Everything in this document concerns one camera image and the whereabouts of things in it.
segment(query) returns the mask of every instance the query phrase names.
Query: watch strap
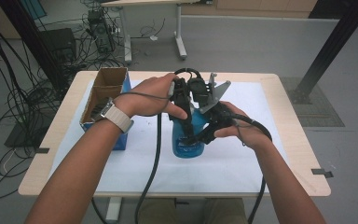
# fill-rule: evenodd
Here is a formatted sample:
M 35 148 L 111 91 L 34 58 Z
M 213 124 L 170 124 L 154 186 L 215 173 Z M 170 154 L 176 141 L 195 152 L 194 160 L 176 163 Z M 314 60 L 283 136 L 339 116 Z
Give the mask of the watch strap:
M 133 120 L 114 105 L 109 108 L 104 116 L 116 124 L 123 133 L 127 133 L 132 127 Z

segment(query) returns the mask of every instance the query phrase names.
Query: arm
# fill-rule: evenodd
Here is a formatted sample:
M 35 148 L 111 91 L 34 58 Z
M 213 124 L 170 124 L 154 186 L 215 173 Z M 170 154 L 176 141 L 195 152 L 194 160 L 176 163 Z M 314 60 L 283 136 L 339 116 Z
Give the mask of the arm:
M 132 91 L 167 97 L 174 78 L 174 74 L 152 77 Z M 115 105 L 129 117 L 167 112 L 178 118 L 186 118 L 186 112 L 168 100 L 121 95 L 115 99 Z M 48 180 L 26 223 L 80 223 L 120 134 L 118 126 L 107 119 L 92 125 Z
M 236 114 L 246 114 L 224 103 Z M 255 151 L 266 179 L 276 215 L 281 223 L 325 223 L 319 209 L 302 188 L 278 149 L 256 127 L 243 121 L 241 128 L 229 127 L 214 133 L 216 137 L 237 136 Z

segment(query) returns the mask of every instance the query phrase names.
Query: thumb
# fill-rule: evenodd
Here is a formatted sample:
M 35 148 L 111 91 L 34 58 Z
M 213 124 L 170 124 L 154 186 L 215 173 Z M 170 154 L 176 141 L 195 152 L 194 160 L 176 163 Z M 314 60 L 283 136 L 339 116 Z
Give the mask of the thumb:
M 223 137 L 229 137 L 232 136 L 232 131 L 230 128 L 224 128 L 224 129 L 219 129 L 216 132 L 214 132 L 214 137 L 216 138 L 223 138 Z

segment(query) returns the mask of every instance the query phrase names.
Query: person's left hand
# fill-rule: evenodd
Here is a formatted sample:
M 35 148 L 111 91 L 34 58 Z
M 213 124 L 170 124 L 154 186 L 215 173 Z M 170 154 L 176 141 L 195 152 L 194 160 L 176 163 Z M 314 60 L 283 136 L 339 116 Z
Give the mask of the person's left hand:
M 141 82 L 131 92 L 168 98 L 168 90 L 172 81 L 176 78 L 177 76 L 174 73 L 169 73 L 164 77 L 151 77 Z M 115 99 L 115 105 L 129 117 L 134 115 L 152 116 L 165 112 L 179 119 L 187 118 L 187 113 L 171 103 L 169 99 L 158 99 L 152 96 L 123 94 Z

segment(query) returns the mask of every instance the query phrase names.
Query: white tabletop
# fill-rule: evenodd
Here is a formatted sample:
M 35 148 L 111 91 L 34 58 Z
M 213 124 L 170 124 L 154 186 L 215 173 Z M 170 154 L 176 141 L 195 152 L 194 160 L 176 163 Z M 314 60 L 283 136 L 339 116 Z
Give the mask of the white tabletop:
M 164 74 L 166 73 L 130 72 L 130 77 L 131 80 L 139 80 Z M 208 73 L 202 75 L 205 79 L 209 76 Z M 76 111 L 81 110 L 81 101 L 87 95 L 85 92 L 95 76 L 96 72 L 77 74 L 42 142 L 41 147 L 49 147 L 50 151 L 48 154 L 35 156 L 21 182 L 21 194 L 40 193 L 51 168 L 57 164 L 56 158 L 62 156 L 60 151 L 70 148 L 64 143 L 67 141 L 65 136 L 68 133 L 76 133 L 77 137 L 82 134 Z M 216 80 L 226 79 L 234 84 L 223 99 L 238 105 L 248 112 L 250 117 L 267 126 L 273 135 L 274 143 L 283 156 L 286 153 L 287 157 L 284 157 L 307 193 L 310 196 L 330 194 L 324 176 L 311 173 L 311 168 L 320 168 L 320 165 L 278 77 L 272 74 L 218 73 Z M 263 99 L 267 107 L 262 106 Z M 135 126 L 129 133 L 128 148 L 125 151 L 112 152 L 96 195 L 139 196 L 145 186 L 156 150 L 156 118 L 135 119 Z M 235 138 L 225 138 L 214 140 L 205 147 L 204 153 L 195 159 L 176 158 L 171 147 L 172 124 L 166 117 L 163 117 L 163 120 L 165 123 L 161 161 L 150 188 L 151 196 L 247 196 L 258 192 L 261 173 L 252 150 L 242 147 Z M 75 141 L 76 137 L 70 140 L 69 144 Z

